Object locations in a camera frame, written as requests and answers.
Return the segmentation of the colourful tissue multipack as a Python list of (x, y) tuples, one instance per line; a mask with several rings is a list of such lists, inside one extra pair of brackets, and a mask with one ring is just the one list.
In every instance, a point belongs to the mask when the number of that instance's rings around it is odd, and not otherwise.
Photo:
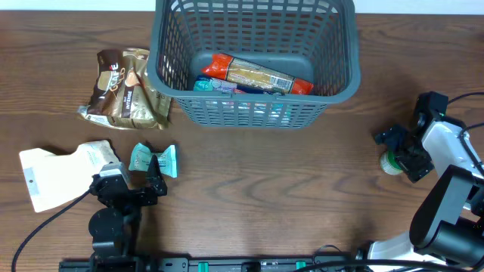
[(227, 82), (209, 76), (198, 76), (193, 87), (194, 91), (220, 91), (225, 94), (271, 94), (258, 88), (252, 88), (237, 83)]

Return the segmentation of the teal tissue pack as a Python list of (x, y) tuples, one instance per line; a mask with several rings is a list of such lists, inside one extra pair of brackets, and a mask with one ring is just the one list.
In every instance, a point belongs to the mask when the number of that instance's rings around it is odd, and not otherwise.
[(152, 153), (147, 146), (141, 143), (136, 144), (132, 151), (129, 171), (146, 172), (153, 156), (157, 158), (160, 171), (163, 175), (168, 175), (171, 178), (178, 177), (178, 163), (175, 145), (170, 145), (162, 153)]

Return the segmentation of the grey plastic basket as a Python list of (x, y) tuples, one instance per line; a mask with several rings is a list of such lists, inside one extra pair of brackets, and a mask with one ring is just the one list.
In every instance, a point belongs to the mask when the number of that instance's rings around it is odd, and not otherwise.
[[(307, 95), (195, 91), (214, 54), (313, 84)], [(361, 82), (350, 0), (158, 1), (147, 75), (205, 126), (304, 128)]]

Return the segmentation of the green lid jar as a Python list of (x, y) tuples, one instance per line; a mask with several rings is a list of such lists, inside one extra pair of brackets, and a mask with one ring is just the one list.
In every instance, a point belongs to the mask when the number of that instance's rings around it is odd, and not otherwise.
[(387, 150), (380, 157), (380, 167), (388, 175), (400, 175), (403, 173), (395, 160), (395, 155), (392, 151)]

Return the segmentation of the gold brown coffee bag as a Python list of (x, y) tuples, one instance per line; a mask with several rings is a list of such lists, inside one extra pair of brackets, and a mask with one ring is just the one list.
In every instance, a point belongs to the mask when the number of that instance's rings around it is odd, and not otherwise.
[(149, 82), (149, 53), (142, 48), (98, 52), (98, 77), (93, 93), (89, 102), (79, 107), (78, 114), (109, 128), (167, 128), (171, 98)]

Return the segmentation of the orange pasta packet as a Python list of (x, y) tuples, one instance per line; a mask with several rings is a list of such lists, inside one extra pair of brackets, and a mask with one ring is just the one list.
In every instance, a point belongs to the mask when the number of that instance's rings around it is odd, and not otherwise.
[(213, 54), (211, 63), (201, 72), (251, 91), (309, 95), (314, 88), (311, 82), (304, 79), (222, 53)]

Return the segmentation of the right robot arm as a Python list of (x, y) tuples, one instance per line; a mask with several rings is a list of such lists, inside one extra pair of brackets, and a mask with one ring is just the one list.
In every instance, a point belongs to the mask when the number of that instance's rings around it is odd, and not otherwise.
[(435, 171), (438, 180), (414, 215), (409, 231), (373, 242), (367, 260), (372, 271), (410, 271), (403, 261), (483, 269), (483, 161), (470, 142), (470, 127), (447, 115), (451, 99), (420, 94), (409, 127), (394, 125), (375, 136), (386, 146), (380, 167), (416, 183)]

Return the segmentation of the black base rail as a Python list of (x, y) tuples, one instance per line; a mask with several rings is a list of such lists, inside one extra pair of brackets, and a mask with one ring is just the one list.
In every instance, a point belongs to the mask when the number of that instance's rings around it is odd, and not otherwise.
[(131, 271), (131, 272), (272, 272), (295, 271), (300, 268), (329, 261), (348, 261), (342, 255), (319, 255), (313, 258), (259, 258), (259, 259), (188, 259), (163, 258), (142, 264), (130, 261), (124, 264), (91, 261), (62, 261), (60, 272)]

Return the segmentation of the cream paper pouch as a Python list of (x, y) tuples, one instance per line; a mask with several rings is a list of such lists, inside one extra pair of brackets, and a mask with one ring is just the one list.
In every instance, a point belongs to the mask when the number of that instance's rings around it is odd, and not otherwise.
[(56, 208), (83, 195), (92, 176), (119, 159), (108, 141), (80, 144), (69, 155), (56, 155), (41, 148), (19, 152), (23, 174), (34, 211)]

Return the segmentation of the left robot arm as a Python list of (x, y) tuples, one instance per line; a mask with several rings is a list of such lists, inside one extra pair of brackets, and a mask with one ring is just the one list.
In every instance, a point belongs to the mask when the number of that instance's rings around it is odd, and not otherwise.
[(90, 193), (105, 205), (88, 223), (92, 247), (98, 257), (127, 256), (134, 252), (141, 208), (156, 205), (158, 198), (167, 194), (155, 156), (151, 158), (146, 182), (146, 187), (131, 189), (126, 168), (121, 162), (107, 164), (93, 176)]

